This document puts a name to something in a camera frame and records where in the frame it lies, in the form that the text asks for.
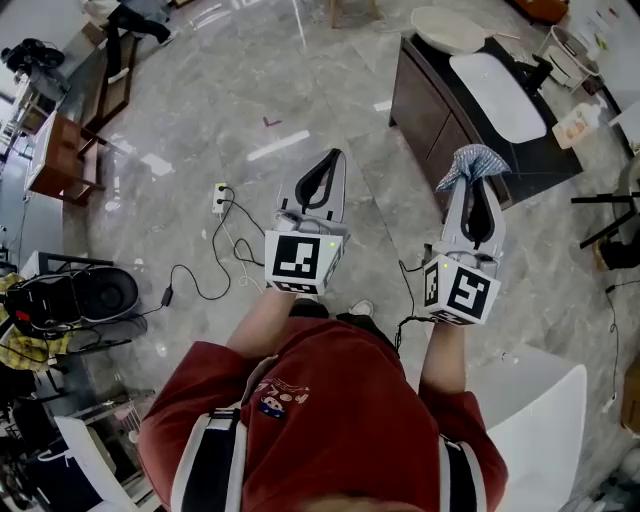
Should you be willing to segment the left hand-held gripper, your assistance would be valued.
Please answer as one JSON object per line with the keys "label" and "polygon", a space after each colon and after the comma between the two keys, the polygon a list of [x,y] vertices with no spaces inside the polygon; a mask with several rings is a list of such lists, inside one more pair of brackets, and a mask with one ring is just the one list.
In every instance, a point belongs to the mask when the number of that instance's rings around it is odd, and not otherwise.
{"label": "left hand-held gripper", "polygon": [[349,232],[343,221],[346,157],[337,148],[287,173],[273,228],[265,232],[266,283],[283,292],[322,295],[341,262]]}

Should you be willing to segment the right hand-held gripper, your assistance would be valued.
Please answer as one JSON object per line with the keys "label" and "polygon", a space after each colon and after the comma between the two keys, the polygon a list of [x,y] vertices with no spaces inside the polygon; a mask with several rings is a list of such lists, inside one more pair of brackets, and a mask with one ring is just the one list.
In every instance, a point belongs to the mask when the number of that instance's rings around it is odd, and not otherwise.
{"label": "right hand-held gripper", "polygon": [[504,236],[504,216],[490,183],[480,179],[472,186],[459,177],[451,193],[443,240],[425,246],[423,307],[428,316],[458,326],[486,322],[501,286],[497,273]]}

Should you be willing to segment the round beige pan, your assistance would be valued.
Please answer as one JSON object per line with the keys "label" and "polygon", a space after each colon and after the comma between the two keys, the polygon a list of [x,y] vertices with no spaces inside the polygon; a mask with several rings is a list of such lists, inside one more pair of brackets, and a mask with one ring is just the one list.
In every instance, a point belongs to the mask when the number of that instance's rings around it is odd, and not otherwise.
{"label": "round beige pan", "polygon": [[425,43],[452,56],[479,51],[489,37],[520,39],[516,35],[485,29],[456,11],[438,6],[414,9],[410,21],[415,32]]}

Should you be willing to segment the person's right forearm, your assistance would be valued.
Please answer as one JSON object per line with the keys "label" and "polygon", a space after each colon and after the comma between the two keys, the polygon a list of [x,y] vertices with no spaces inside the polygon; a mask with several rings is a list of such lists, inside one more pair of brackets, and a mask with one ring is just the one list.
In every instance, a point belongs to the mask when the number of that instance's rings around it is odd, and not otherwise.
{"label": "person's right forearm", "polygon": [[444,394],[466,389],[465,329],[435,324],[424,358],[420,384]]}

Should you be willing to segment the person's left forearm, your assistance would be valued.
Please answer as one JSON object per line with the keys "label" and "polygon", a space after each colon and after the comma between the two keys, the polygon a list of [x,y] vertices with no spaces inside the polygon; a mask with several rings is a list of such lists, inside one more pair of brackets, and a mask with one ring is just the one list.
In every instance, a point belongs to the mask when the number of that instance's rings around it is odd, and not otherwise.
{"label": "person's left forearm", "polygon": [[295,300],[294,294],[267,288],[233,331],[226,347],[246,359],[274,355]]}

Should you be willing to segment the person's dark trousers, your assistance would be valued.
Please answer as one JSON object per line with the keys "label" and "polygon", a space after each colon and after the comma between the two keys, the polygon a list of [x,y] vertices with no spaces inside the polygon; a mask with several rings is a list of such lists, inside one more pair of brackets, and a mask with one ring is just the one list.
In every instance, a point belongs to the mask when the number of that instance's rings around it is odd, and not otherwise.
{"label": "person's dark trousers", "polygon": [[388,337],[377,327],[372,317],[356,316],[348,312],[339,313],[332,316],[328,309],[321,303],[312,300],[311,298],[297,298],[294,302],[290,318],[316,318],[322,320],[337,320],[346,323],[352,327],[357,327],[364,330],[371,335],[375,336],[387,346],[389,346],[396,356],[399,355],[399,351],[395,344],[391,342]]}

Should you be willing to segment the dark wooden sink cabinet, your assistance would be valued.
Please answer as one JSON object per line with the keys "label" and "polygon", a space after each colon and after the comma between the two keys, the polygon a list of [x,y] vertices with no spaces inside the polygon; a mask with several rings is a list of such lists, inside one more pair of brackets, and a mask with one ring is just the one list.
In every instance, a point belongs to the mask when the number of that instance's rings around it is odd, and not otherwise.
{"label": "dark wooden sink cabinet", "polygon": [[454,152],[467,144],[490,147],[510,167],[509,173],[489,178],[503,209],[583,172],[575,152],[560,148],[551,133],[507,141],[451,68],[449,56],[415,33],[401,37],[389,124],[406,140],[441,211],[449,193],[436,187]]}

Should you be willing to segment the white sink basin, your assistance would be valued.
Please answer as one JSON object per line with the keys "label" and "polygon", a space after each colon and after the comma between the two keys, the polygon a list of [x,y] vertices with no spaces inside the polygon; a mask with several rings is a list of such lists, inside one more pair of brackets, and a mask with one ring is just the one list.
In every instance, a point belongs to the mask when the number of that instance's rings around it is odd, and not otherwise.
{"label": "white sink basin", "polygon": [[546,135],[538,110],[496,57],[477,52],[452,56],[449,64],[503,139],[520,144]]}

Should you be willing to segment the black faucet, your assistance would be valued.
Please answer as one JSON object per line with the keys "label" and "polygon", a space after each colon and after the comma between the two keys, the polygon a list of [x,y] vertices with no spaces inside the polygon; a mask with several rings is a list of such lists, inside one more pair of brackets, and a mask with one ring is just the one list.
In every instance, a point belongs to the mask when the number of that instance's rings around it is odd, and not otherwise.
{"label": "black faucet", "polygon": [[532,58],[534,60],[534,64],[524,61],[515,61],[515,64],[524,76],[522,81],[523,89],[527,93],[534,94],[541,88],[543,82],[551,74],[553,65],[551,62],[539,55],[533,54]]}

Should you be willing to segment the person's red shirt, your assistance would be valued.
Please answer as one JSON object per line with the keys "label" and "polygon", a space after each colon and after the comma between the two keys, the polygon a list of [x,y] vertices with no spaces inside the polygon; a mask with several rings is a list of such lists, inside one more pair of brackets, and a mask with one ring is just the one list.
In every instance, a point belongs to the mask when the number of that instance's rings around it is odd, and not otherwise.
{"label": "person's red shirt", "polygon": [[298,512],[335,494],[436,512],[440,438],[471,447],[489,511],[503,497],[508,471],[472,393],[413,389],[388,343],[298,317],[265,369],[217,344],[192,345],[140,431],[141,462],[163,503],[197,419],[234,403],[248,429],[243,512]]}

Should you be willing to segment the white box-shaped cabinet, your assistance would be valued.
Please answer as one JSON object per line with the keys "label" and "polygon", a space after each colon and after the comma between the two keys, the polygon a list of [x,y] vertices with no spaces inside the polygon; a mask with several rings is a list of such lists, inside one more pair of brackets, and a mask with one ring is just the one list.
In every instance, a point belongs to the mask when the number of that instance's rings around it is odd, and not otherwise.
{"label": "white box-shaped cabinet", "polygon": [[529,345],[468,371],[487,433],[508,468],[496,512],[558,512],[579,463],[587,372]]}

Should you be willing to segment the long wooden bench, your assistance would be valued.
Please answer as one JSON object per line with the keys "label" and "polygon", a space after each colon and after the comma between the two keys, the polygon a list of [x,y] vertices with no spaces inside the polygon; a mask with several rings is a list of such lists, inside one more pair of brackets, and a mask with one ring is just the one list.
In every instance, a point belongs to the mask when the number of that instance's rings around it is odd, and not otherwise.
{"label": "long wooden bench", "polygon": [[106,77],[106,49],[97,50],[85,83],[81,117],[84,129],[98,133],[128,106],[137,46],[138,41],[131,33],[121,37],[121,65],[128,68],[129,73],[114,83],[109,83]]}

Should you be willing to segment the brown wooden side table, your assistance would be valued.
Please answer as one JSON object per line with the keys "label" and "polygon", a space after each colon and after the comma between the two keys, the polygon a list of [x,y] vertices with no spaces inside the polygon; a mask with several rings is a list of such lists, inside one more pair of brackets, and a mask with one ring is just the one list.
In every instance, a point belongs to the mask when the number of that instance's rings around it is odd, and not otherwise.
{"label": "brown wooden side table", "polygon": [[34,139],[25,191],[86,207],[104,191],[101,157],[107,141],[54,111]]}

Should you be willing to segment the yellow plaid cloth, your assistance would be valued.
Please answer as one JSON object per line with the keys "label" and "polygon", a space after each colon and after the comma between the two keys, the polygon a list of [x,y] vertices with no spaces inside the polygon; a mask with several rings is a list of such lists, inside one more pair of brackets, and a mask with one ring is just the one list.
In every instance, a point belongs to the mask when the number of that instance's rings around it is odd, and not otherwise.
{"label": "yellow plaid cloth", "polygon": [[78,321],[69,274],[0,277],[0,363],[15,370],[47,367],[67,353]]}

